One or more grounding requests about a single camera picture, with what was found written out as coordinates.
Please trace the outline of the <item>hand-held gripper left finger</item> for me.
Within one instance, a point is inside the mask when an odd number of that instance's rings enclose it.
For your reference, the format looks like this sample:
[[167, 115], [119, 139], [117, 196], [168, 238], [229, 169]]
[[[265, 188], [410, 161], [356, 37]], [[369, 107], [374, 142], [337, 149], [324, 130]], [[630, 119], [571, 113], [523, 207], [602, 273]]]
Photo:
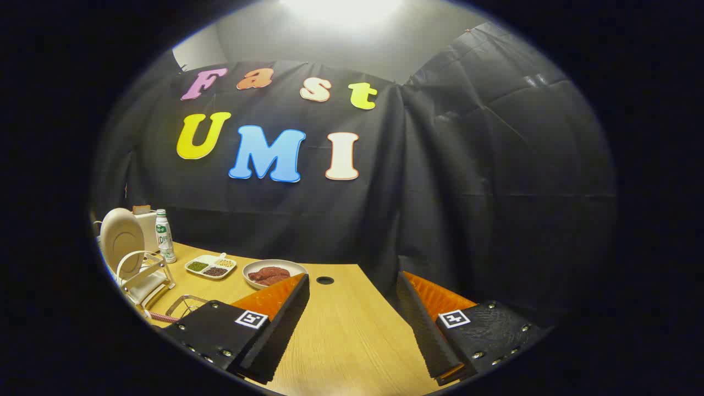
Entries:
[[265, 385], [309, 302], [309, 284], [300, 273], [231, 304], [206, 301], [166, 327], [165, 336], [207, 364]]

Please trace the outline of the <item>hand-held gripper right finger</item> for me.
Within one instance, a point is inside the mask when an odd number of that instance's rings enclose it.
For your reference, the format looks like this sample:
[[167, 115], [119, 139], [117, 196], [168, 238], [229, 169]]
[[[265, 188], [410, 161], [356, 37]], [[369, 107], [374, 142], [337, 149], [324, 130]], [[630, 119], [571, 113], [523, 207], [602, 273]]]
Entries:
[[551, 331], [494, 299], [473, 302], [407, 271], [398, 273], [395, 292], [398, 312], [440, 386], [485, 376]]

